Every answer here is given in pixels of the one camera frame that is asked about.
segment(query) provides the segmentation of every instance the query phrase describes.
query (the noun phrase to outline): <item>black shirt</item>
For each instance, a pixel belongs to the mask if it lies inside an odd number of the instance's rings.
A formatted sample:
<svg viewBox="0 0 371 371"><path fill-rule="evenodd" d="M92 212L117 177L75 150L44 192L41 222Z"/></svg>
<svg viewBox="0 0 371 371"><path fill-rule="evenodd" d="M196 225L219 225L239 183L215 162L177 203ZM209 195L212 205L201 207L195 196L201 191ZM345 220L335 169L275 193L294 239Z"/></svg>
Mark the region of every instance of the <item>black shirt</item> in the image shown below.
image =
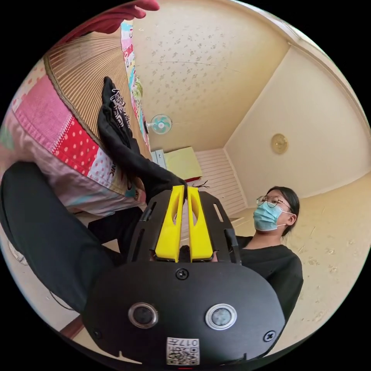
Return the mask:
<svg viewBox="0 0 371 371"><path fill-rule="evenodd" d="M303 286L299 257L284 245L245 249L252 237L237 236L242 265L264 277L275 290L287 323Z"/></svg>

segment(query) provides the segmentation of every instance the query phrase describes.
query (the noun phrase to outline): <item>eyeglasses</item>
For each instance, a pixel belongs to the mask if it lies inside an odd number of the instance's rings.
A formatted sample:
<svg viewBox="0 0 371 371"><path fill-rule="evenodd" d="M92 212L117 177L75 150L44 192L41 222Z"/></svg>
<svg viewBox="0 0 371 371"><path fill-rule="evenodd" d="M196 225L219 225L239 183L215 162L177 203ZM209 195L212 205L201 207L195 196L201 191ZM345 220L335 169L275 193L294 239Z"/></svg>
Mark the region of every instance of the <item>eyeglasses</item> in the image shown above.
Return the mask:
<svg viewBox="0 0 371 371"><path fill-rule="evenodd" d="M281 201L277 196L260 196L256 200L258 206L262 205L265 202L267 202L270 208L275 208L278 204L284 204L289 208L289 210L291 210L291 207L284 203L283 201Z"/></svg>

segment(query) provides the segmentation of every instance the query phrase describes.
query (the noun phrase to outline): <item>colorful fabric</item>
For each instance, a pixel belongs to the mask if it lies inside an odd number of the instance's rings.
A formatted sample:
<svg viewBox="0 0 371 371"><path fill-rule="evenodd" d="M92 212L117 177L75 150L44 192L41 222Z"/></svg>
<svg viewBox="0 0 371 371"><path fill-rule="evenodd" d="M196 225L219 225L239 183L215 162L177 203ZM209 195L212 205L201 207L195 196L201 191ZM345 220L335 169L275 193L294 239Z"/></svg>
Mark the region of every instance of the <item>colorful fabric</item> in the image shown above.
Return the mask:
<svg viewBox="0 0 371 371"><path fill-rule="evenodd" d="M121 45L124 52L126 74L128 76L129 89L131 94L131 104L133 106L136 118L138 120L140 131L142 132L143 135L143 139L148 149L150 149L149 138L144 128L145 124L143 117L143 108L141 104L143 88L135 70L135 54L132 37L133 37L133 23L129 21L122 22Z"/></svg>
<svg viewBox="0 0 371 371"><path fill-rule="evenodd" d="M0 178L16 161L35 162L68 208L105 216L145 204L145 193L114 188L116 165L59 99L39 61L18 89L0 130ZM125 182L120 174L117 181Z"/></svg>

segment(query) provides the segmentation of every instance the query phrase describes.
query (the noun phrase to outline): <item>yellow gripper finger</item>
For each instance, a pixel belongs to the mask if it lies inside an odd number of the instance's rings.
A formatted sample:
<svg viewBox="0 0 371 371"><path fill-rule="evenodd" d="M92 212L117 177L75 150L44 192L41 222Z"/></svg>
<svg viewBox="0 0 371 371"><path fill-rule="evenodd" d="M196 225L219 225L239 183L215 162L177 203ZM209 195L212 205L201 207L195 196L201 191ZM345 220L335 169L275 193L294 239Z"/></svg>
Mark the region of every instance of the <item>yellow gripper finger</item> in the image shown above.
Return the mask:
<svg viewBox="0 0 371 371"><path fill-rule="evenodd" d="M191 261L209 260L213 257L205 215L202 209L198 188L188 187L188 220L189 220L189 250ZM193 223L193 214L197 221Z"/></svg>
<svg viewBox="0 0 371 371"><path fill-rule="evenodd" d="M176 263L179 260L183 199L184 186L174 186L155 249L158 259L173 260Z"/></svg>

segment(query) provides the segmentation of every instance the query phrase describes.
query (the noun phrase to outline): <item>screw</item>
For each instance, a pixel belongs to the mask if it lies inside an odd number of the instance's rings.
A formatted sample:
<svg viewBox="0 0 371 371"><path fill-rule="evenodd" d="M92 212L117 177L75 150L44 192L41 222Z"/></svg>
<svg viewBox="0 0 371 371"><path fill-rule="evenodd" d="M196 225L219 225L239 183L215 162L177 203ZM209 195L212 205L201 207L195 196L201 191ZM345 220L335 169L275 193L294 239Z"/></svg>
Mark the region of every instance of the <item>screw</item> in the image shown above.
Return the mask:
<svg viewBox="0 0 371 371"><path fill-rule="evenodd" d="M102 338L102 334L101 334L101 332L99 330L93 330L93 335L98 340Z"/></svg>
<svg viewBox="0 0 371 371"><path fill-rule="evenodd" d="M184 280L184 279L187 279L189 276L189 273L186 269L184 268L180 268L177 270L177 272L175 273L175 277L177 279L181 279L181 280Z"/></svg>
<svg viewBox="0 0 371 371"><path fill-rule="evenodd" d="M268 343L270 341L272 341L274 338L276 337L276 332L275 331L269 331L267 332L264 337L263 337L263 340Z"/></svg>

